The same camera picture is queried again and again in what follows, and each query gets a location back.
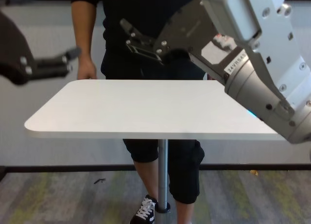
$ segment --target tabletop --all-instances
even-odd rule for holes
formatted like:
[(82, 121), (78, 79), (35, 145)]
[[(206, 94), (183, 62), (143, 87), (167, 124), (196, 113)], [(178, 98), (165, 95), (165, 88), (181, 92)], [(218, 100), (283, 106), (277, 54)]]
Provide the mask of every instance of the tabletop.
[(25, 128), (37, 138), (283, 140), (217, 81), (74, 81)]

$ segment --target sneaker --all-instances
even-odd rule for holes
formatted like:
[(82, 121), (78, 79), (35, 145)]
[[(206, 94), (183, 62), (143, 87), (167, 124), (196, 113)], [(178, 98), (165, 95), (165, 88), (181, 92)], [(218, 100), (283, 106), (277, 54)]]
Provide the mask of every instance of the sneaker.
[(155, 205), (157, 201), (149, 195), (146, 195), (141, 206), (130, 224), (154, 224), (155, 223)]

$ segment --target black capri pants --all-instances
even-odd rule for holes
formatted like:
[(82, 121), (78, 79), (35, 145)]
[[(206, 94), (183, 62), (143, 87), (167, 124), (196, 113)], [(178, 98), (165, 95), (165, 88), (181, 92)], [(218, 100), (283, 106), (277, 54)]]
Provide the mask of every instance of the black capri pants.
[[(101, 71), (106, 79), (118, 80), (202, 80), (205, 74), (188, 58), (180, 58), (163, 66), (156, 61), (115, 49), (106, 50)], [(123, 141), (135, 162), (153, 162), (158, 158), (156, 139)], [(169, 140), (168, 173), (170, 193), (175, 200), (184, 204), (196, 201), (200, 194), (199, 166), (204, 156), (200, 142), (196, 140)]]

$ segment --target hand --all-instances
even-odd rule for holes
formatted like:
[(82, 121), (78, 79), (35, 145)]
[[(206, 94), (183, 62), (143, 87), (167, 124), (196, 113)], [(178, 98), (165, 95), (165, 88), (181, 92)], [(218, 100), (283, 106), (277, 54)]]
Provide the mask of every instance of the hand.
[(97, 79), (96, 67), (90, 57), (79, 58), (79, 70), (77, 79)]

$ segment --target black shirt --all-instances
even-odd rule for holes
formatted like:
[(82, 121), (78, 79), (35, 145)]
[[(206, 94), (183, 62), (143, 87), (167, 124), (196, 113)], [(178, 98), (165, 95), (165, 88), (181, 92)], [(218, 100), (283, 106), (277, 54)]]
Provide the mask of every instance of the black shirt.
[[(95, 6), (101, 0), (83, 0)], [(157, 38), (168, 19), (191, 0), (102, 0), (104, 6), (104, 39), (109, 49), (126, 49), (128, 35), (120, 26), (125, 18), (144, 35)]]

